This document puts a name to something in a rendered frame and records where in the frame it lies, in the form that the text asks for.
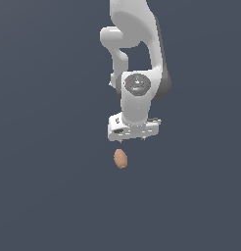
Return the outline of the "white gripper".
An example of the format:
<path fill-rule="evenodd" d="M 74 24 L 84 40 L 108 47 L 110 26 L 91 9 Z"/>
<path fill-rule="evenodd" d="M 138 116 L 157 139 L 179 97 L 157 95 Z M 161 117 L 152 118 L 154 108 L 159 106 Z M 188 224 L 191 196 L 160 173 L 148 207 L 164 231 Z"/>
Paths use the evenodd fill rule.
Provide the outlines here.
<path fill-rule="evenodd" d="M 123 143 L 127 139 L 140 138 L 145 140 L 149 136 L 157 135 L 161 120 L 158 118 L 148 119 L 141 125 L 127 125 L 122 121 L 122 112 L 109 117 L 108 139 Z"/>

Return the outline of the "brown egg-shaped object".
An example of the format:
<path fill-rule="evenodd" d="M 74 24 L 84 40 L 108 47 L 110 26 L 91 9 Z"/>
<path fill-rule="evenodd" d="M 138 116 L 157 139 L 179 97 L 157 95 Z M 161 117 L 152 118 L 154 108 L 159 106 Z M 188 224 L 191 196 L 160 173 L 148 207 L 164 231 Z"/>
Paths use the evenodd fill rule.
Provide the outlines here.
<path fill-rule="evenodd" d="M 121 149 L 116 150 L 114 154 L 114 161 L 117 167 L 120 169 L 123 169 L 127 166 L 127 156 Z"/>

